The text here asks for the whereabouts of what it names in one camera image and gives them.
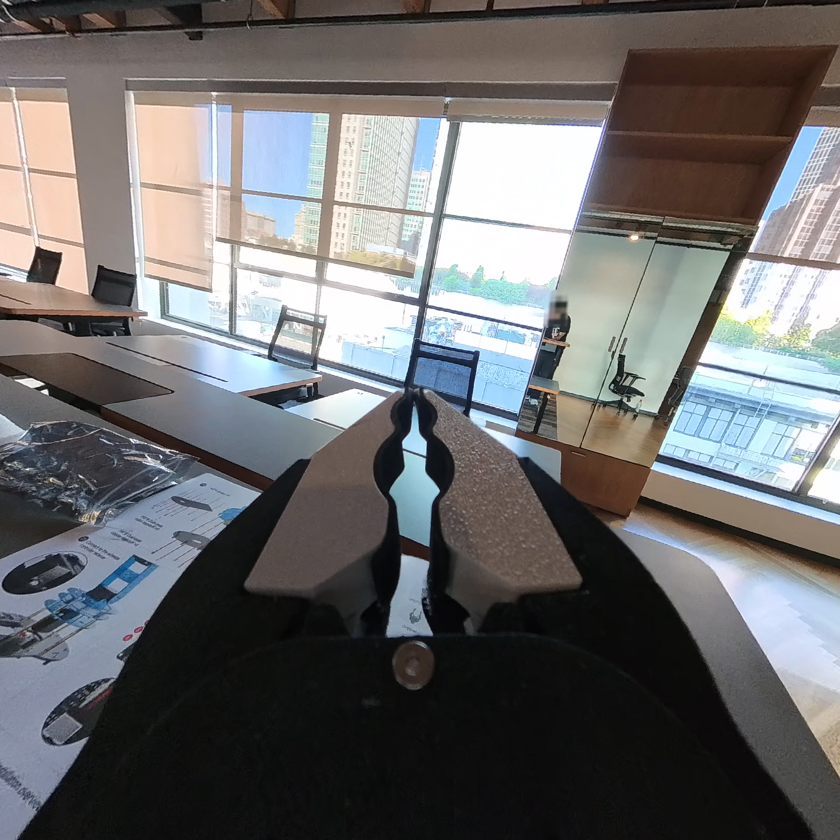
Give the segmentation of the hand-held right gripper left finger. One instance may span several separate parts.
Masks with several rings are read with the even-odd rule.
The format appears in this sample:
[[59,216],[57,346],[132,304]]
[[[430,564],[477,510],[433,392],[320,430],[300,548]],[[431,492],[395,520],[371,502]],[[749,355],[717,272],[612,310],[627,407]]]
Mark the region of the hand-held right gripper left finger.
[[330,606],[352,634],[385,634],[402,563],[391,490],[412,419],[412,394],[395,392],[310,458],[248,593]]

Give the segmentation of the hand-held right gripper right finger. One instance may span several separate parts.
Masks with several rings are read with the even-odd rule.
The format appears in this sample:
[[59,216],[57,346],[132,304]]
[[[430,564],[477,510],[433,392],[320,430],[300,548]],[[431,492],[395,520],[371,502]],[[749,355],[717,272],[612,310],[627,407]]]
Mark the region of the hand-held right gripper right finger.
[[416,391],[416,414],[437,489],[423,601],[433,632],[462,634],[498,604],[580,590],[519,458],[428,389]]

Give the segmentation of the printed instruction booklet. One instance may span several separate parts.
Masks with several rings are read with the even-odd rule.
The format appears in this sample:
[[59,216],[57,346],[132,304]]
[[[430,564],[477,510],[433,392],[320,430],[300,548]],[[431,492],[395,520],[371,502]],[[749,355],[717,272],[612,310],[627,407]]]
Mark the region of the printed instruction booklet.
[[257,496],[205,474],[2,559],[2,838],[73,764],[165,595]]

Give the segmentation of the brown wooden desk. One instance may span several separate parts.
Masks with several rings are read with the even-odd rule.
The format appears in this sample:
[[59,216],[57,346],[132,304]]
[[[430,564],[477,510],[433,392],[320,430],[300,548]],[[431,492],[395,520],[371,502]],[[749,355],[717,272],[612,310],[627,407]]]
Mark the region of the brown wooden desk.
[[1,314],[4,319],[58,322],[135,320],[148,315],[146,311],[104,303],[73,290],[5,276],[1,277]]

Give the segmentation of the black mesh chair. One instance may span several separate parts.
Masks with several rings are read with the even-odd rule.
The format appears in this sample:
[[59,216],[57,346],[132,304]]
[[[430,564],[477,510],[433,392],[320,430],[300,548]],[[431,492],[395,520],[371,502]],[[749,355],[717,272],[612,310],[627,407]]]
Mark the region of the black mesh chair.
[[458,406],[468,416],[473,403],[479,361],[480,352],[477,350],[463,350],[415,339],[403,386],[406,389],[425,388],[433,391],[453,406]]
[[269,342],[267,359],[278,361],[283,354],[298,354],[307,361],[309,368],[316,371],[327,324],[328,317],[325,315],[282,304]]

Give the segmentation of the black crinkled plastic bag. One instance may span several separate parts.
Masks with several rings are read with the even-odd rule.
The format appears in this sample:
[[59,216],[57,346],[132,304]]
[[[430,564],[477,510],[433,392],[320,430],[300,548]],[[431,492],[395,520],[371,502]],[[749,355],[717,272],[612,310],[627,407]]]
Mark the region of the black crinkled plastic bag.
[[103,524],[183,482],[194,457],[76,421],[34,423],[1,447],[1,489]]

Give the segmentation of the large glass window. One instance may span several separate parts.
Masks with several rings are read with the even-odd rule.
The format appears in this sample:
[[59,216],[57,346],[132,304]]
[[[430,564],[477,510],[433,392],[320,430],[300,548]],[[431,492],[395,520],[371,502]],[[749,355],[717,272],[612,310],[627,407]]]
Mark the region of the large glass window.
[[806,127],[658,461],[839,503],[839,128]]
[[387,381],[414,340],[478,350],[478,403],[518,411],[605,104],[172,92],[212,105],[215,237],[208,292],[143,270],[164,318],[267,350],[285,303]]

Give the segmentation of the beige roller blind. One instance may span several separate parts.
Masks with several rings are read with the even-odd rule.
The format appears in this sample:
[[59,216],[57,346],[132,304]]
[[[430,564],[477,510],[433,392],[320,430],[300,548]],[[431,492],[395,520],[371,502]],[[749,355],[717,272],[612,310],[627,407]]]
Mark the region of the beige roller blind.
[[67,92],[1,90],[1,262],[25,272],[41,247],[61,253],[57,285],[88,293]]
[[133,91],[147,277],[208,292],[214,270],[213,111],[171,91]]

